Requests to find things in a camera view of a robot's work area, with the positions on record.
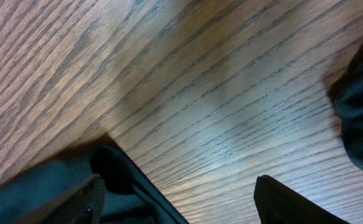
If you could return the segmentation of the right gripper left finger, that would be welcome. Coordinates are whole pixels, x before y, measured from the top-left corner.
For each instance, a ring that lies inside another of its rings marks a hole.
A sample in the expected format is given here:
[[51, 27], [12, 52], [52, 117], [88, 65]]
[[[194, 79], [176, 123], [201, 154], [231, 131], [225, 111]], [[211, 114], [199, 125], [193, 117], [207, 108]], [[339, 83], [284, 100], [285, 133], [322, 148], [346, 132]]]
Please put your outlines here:
[[93, 174], [15, 224], [97, 224], [105, 204], [105, 182]]

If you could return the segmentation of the black t-shirt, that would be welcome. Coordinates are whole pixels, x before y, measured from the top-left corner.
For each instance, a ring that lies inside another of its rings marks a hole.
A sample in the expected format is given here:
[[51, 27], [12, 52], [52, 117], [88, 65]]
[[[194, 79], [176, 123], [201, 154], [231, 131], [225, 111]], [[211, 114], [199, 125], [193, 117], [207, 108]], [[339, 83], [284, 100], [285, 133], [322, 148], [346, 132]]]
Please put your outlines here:
[[110, 146], [45, 162], [0, 186], [0, 223], [24, 217], [92, 174], [106, 188], [100, 223], [186, 223], [137, 165]]

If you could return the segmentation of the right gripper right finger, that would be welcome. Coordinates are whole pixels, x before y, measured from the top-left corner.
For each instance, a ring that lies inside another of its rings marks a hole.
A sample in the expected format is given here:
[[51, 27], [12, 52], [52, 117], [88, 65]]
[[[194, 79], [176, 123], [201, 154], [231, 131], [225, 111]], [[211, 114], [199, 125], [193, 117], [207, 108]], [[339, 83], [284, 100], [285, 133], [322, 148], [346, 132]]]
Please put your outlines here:
[[262, 224], [347, 224], [269, 175], [257, 177], [253, 198]]

